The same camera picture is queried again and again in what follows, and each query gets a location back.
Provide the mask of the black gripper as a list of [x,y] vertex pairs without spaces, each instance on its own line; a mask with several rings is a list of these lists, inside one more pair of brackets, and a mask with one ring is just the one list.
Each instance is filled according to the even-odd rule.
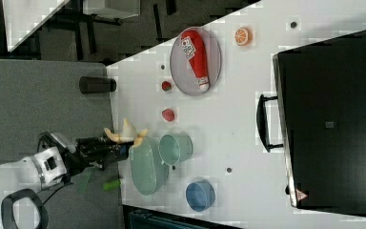
[[112,163],[126,160],[133,142],[117,143],[106,137],[78,138],[66,146],[64,163],[68,176],[76,176],[87,168],[96,167],[104,171]]

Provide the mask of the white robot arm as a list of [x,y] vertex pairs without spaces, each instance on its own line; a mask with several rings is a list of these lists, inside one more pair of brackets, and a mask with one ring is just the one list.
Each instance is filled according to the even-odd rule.
[[74,144],[46,135],[43,149],[32,156],[0,165],[0,229],[47,229],[49,214],[38,194],[61,189],[89,167],[124,160],[132,147],[104,137],[78,139]]

